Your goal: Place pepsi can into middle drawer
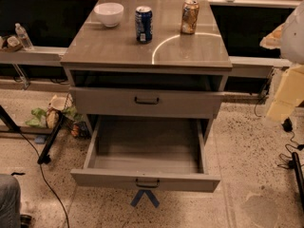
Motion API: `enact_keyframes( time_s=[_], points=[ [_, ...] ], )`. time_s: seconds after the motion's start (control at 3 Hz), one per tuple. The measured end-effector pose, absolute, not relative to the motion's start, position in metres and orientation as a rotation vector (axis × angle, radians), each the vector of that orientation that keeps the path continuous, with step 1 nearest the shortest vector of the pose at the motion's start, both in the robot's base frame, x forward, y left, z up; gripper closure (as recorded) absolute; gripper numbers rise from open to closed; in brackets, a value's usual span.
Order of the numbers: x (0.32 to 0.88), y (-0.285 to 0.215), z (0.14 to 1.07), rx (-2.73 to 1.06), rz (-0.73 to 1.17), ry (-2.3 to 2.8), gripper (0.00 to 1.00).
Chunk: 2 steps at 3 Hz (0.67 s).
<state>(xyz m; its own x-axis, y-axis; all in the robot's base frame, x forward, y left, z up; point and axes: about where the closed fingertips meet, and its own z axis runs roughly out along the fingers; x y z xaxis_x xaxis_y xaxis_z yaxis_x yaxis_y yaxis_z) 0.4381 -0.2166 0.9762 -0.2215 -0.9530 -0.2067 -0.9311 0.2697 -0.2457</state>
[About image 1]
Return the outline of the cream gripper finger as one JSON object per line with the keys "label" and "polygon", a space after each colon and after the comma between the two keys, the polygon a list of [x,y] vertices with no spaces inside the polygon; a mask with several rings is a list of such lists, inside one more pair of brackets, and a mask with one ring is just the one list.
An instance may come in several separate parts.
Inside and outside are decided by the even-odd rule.
{"label": "cream gripper finger", "polygon": [[275,28],[271,33],[262,38],[259,45],[267,49],[281,48],[281,34],[283,30],[283,24]]}

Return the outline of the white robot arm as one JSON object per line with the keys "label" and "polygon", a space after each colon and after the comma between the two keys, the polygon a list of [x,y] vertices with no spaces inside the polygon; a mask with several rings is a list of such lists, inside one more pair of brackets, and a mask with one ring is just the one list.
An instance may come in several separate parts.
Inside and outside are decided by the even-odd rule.
{"label": "white robot arm", "polygon": [[282,58],[304,64],[304,1],[288,16],[286,21],[263,37],[259,45],[267,49],[280,49]]}

